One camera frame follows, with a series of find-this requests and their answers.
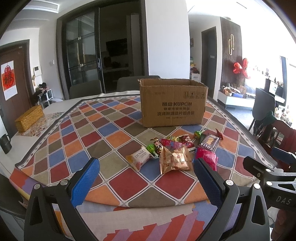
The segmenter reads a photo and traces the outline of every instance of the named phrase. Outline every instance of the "television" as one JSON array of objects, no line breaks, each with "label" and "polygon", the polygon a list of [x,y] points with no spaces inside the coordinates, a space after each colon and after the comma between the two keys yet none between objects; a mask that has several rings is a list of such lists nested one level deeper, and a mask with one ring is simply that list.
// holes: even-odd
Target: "television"
[{"label": "television", "polygon": [[127,39],[108,41],[106,47],[110,57],[128,54]]}]

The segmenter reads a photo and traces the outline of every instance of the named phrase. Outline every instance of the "black chair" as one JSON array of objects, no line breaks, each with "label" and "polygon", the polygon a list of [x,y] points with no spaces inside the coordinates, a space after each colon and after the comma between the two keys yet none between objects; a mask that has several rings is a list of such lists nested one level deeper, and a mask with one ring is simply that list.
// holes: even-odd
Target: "black chair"
[{"label": "black chair", "polygon": [[263,89],[256,88],[255,93],[255,103],[252,109],[252,116],[254,119],[249,127],[249,131],[252,128],[255,121],[260,121],[265,118],[268,111],[271,110],[274,113],[276,105],[274,96],[265,92]]},{"label": "black chair", "polygon": [[158,75],[121,77],[117,81],[117,92],[140,90],[139,79],[160,79]]},{"label": "black chair", "polygon": [[8,178],[0,174],[0,210],[25,219],[27,210],[19,201],[23,202],[22,196],[11,185]]},{"label": "black chair", "polygon": [[86,83],[73,85],[70,87],[70,99],[81,98],[91,95],[99,95],[102,93],[100,80],[92,80]]}]

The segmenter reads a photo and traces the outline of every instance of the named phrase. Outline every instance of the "cardboard box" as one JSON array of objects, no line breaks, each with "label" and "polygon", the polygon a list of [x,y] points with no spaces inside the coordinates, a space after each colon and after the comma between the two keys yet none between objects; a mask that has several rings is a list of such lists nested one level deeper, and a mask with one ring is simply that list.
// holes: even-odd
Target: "cardboard box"
[{"label": "cardboard box", "polygon": [[191,74],[191,80],[194,80],[196,82],[200,83],[200,74]]},{"label": "cardboard box", "polygon": [[193,80],[141,79],[143,126],[201,124],[208,87]]}]

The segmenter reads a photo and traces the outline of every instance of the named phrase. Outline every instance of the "gold foil wrapper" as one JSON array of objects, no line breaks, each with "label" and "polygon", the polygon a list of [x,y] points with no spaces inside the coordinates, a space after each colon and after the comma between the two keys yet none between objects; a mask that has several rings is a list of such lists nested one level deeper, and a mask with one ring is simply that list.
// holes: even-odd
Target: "gold foil wrapper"
[{"label": "gold foil wrapper", "polygon": [[192,161],[189,151],[185,145],[170,152],[166,147],[162,147],[160,152],[160,173],[165,174],[172,170],[190,170]]}]

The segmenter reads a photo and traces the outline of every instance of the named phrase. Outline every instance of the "glass door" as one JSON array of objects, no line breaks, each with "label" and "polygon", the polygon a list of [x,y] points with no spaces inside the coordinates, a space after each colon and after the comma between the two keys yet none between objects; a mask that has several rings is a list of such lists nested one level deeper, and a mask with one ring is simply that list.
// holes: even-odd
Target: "glass door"
[{"label": "glass door", "polygon": [[101,80],[104,92],[103,76],[101,71],[100,53],[96,44],[96,34],[99,23],[95,15],[99,12],[90,12],[69,21],[67,32],[67,60],[70,76],[70,86],[92,80]]}]

